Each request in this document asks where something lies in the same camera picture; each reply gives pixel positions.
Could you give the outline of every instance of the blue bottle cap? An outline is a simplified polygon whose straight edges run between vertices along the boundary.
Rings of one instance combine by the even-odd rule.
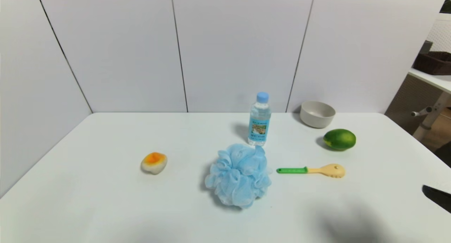
[[[269,94],[267,94],[266,92],[259,92],[257,94],[257,102],[258,103],[266,104],[266,103],[268,103],[268,100],[269,100]]]

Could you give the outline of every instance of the bowl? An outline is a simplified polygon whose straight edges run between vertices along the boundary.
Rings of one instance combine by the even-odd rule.
[[[334,108],[326,103],[305,101],[301,105],[301,120],[309,126],[322,129],[329,126],[334,116]]]

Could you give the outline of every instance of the white wall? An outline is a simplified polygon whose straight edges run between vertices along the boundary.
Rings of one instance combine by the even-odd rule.
[[[444,0],[314,0],[288,111],[383,113]]]
[[[285,112],[312,0],[174,0],[190,112]]]
[[[42,0],[95,112],[186,112],[171,0]]]
[[[39,0],[1,0],[2,196],[90,110]]]

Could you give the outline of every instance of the panel seam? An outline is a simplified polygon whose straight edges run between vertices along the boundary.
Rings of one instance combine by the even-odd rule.
[[[308,28],[308,26],[309,26],[311,10],[313,9],[313,2],[314,2],[314,0],[311,0],[310,11],[309,11],[309,17],[307,18],[307,24],[305,25],[304,36],[303,36],[303,38],[302,38],[301,49],[299,50],[298,62],[296,63],[295,75],[293,76],[293,83],[291,83],[290,95],[288,96],[288,103],[286,104],[285,113],[288,112],[288,105],[290,104],[291,93],[293,92],[293,86],[295,85],[295,78],[296,78],[296,73],[298,72],[299,59],[301,58],[301,52],[302,52],[302,48],[303,48],[303,46],[304,46],[305,36],[306,36],[306,34],[307,34],[307,28]]]
[[[56,39],[56,42],[58,43],[58,46],[60,46],[61,52],[63,53],[64,59],[66,60],[67,65],[69,66],[69,69],[70,69],[70,71],[71,71],[71,73],[72,73],[72,76],[74,77],[75,82],[77,83],[77,86],[79,87],[80,92],[82,93],[83,98],[84,98],[84,100],[86,101],[87,106],[89,107],[89,110],[91,111],[91,113],[94,113],[94,112],[92,111],[91,106],[89,105],[89,102],[88,102],[87,99],[86,99],[86,96],[85,96],[85,94],[84,94],[84,92],[83,92],[83,90],[82,90],[82,87],[80,86],[79,81],[77,80],[77,77],[76,77],[75,74],[74,74],[74,71],[72,70],[72,67],[71,67],[71,65],[70,65],[70,63],[69,63],[69,60],[67,60],[66,54],[64,53],[64,50],[63,50],[63,47],[61,47],[61,43],[60,43],[60,41],[58,40],[58,37],[56,36],[55,30],[53,29],[53,26],[52,26],[52,23],[50,23],[49,16],[47,15],[47,12],[45,11],[44,4],[42,4],[42,0],[39,0],[39,2],[41,3],[42,10],[44,10],[44,14],[45,14],[45,16],[47,17],[47,21],[49,22],[50,28],[52,28],[53,35],[55,36],[55,39]]]
[[[174,0],[171,0],[171,3],[172,3],[172,14],[174,15],[175,36],[177,37],[177,47],[179,49],[180,71],[182,71],[182,83],[183,83],[183,92],[185,94],[186,112],[188,113],[189,112],[189,110],[188,110],[188,100],[187,100],[187,97],[186,97],[185,77],[183,76],[183,65],[182,65],[182,54],[180,52],[179,32],[177,30],[177,20],[175,19]]]

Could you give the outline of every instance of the water bottle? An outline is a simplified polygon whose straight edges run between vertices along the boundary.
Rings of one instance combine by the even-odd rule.
[[[257,94],[257,102],[251,107],[248,143],[263,146],[268,134],[271,110],[268,105],[269,95],[266,92]]]

